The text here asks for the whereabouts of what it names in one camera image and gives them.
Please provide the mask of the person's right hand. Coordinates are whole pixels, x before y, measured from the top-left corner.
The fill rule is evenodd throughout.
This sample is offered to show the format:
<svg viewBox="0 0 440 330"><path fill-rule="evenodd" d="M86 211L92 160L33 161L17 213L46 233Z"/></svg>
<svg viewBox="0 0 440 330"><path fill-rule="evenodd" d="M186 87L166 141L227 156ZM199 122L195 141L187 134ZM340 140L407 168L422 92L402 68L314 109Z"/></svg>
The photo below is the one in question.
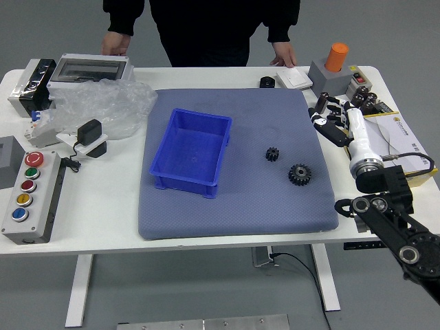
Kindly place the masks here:
<svg viewBox="0 0 440 330"><path fill-rule="evenodd" d="M100 54L105 56L126 56L131 36L118 32L107 32L101 42Z"/></svg>

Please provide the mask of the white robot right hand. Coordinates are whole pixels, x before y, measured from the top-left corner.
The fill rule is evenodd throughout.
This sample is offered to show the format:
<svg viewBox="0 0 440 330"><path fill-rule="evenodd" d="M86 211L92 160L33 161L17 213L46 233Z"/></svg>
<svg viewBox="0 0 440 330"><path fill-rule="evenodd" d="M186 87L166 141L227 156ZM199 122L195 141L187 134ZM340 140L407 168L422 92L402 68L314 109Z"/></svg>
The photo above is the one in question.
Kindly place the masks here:
<svg viewBox="0 0 440 330"><path fill-rule="evenodd" d="M344 127L348 133L321 116L326 102L334 103L342 108L341 114L345 117ZM384 167L382 158L371 148L361 110L350 101L331 96L320 96L315 107L310 107L308 112L313 127L321 135L338 147L348 148L349 168L353 176L356 176L358 171L373 171Z"/></svg>

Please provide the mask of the person's left hand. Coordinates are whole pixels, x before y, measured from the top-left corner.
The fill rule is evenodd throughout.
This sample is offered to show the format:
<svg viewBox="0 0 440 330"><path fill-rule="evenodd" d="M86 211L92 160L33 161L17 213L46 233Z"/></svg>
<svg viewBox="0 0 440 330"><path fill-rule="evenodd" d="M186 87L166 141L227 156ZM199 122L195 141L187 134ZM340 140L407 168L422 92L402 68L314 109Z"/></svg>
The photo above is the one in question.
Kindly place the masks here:
<svg viewBox="0 0 440 330"><path fill-rule="evenodd" d="M275 57L269 63L272 66L292 68L297 66L296 54L290 42L272 43Z"/></svg>

